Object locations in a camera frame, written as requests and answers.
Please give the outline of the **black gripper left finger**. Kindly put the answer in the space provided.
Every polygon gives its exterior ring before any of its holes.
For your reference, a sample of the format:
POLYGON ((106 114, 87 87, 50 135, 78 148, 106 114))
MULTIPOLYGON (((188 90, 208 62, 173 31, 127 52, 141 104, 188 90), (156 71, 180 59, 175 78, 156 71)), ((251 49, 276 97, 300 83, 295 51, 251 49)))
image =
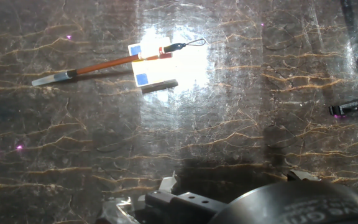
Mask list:
POLYGON ((145 224, 207 224, 227 207, 226 203, 186 192, 175 195, 178 177, 164 177, 157 190, 138 199, 135 219, 145 224))

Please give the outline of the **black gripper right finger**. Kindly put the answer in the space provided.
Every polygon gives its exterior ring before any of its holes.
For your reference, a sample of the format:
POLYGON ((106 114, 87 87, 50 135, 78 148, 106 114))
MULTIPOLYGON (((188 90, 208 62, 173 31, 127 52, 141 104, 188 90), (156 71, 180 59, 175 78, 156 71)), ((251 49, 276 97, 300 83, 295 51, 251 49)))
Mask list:
POLYGON ((287 181, 295 180, 309 180, 309 181, 320 181, 320 179, 309 172, 304 172, 300 170, 290 170, 287 173, 287 181))

